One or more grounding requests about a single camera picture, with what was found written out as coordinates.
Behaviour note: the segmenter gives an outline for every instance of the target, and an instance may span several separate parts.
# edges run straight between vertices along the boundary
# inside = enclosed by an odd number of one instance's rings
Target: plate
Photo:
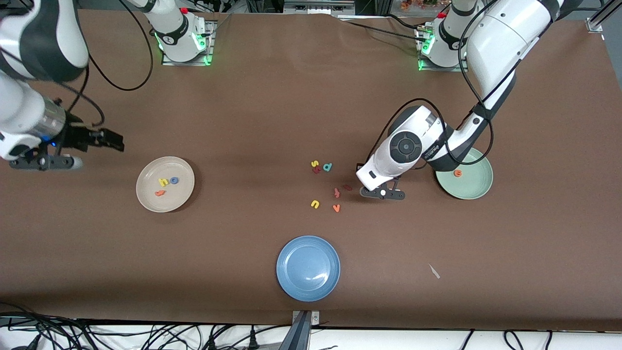
[[[466,155],[464,163],[476,161],[482,153],[475,148]],[[456,168],[462,175],[456,177],[454,171],[437,171],[436,178],[440,186],[449,194],[460,199],[477,199],[485,195],[493,185],[493,167],[488,158],[471,165]]]
[[[171,184],[170,179],[177,177],[179,182]],[[159,179],[166,179],[169,184],[160,185]],[[136,196],[143,207],[152,212],[170,212],[181,207],[194,190],[194,172],[185,160],[178,157],[162,157],[149,163],[138,175]],[[164,190],[158,197],[156,192]]]
[[[276,263],[281,288],[300,301],[318,301],[329,295],[337,286],[340,272],[337,251],[316,236],[291,240]]]

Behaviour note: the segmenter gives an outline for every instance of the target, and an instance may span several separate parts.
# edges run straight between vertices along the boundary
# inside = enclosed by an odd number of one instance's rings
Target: white floor
[[[174,331],[187,328],[179,326]],[[94,326],[93,330],[114,333],[140,333],[148,332],[151,326]],[[200,332],[203,337],[203,344],[207,340],[211,326],[201,326]],[[219,349],[237,342],[237,340],[249,334],[250,326],[236,326],[220,336],[216,340]],[[277,328],[257,334],[257,341],[260,345],[280,343],[288,328]],[[309,350],[326,350],[334,347],[336,350],[362,350],[362,349],[408,349],[408,350],[459,350],[462,346],[468,331],[392,331],[392,330],[321,330],[312,331]],[[544,345],[548,334],[546,332],[516,332],[525,350],[544,350]],[[10,350],[18,346],[27,346],[36,335],[35,332],[8,331],[7,328],[0,329],[0,350]],[[145,343],[148,334],[133,337],[108,337],[100,336],[100,339],[113,349],[118,350],[139,350]],[[180,338],[186,340],[191,348],[199,346],[201,337],[196,329],[183,333]],[[66,345],[62,339],[57,338],[59,343]],[[162,337],[149,347],[157,349],[170,336]],[[510,343],[514,348],[519,349],[518,345],[510,337]],[[248,345],[248,341],[240,343],[237,348],[243,349]],[[502,331],[475,331],[468,346],[468,350],[509,350],[503,340]],[[185,350],[182,343],[167,345],[166,350]],[[618,333],[578,333],[578,332],[555,332],[550,350],[620,350],[622,349],[622,334]],[[37,350],[52,350],[51,343],[41,340]]]

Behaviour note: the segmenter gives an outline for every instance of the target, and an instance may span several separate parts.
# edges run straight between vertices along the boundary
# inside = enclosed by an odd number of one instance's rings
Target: black circular joint cap
[[[398,163],[415,161],[421,155],[421,140],[410,131],[402,131],[391,138],[389,152]]]

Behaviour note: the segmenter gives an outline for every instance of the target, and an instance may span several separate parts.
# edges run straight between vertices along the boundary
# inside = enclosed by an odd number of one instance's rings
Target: white scrap
[[[438,273],[438,272],[436,272],[436,270],[434,270],[434,267],[432,267],[432,266],[430,265],[430,268],[432,269],[432,273],[436,276],[436,278],[440,278],[439,273]]]

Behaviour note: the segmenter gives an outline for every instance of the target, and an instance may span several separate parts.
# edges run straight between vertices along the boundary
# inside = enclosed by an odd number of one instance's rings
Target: gray floor
[[[179,6],[191,6],[193,2],[189,0],[176,1]],[[20,6],[19,0],[12,0],[12,2],[15,6]],[[85,9],[123,9],[118,0],[78,0],[78,4]],[[598,0],[584,0],[582,7],[598,7],[599,5]],[[592,12],[590,11],[577,11],[570,14],[565,19],[584,21],[591,15]],[[613,69],[616,72],[618,83],[620,87],[622,87],[622,10],[613,14],[612,17],[605,22],[603,25],[603,37],[605,38],[605,45],[607,46]]]

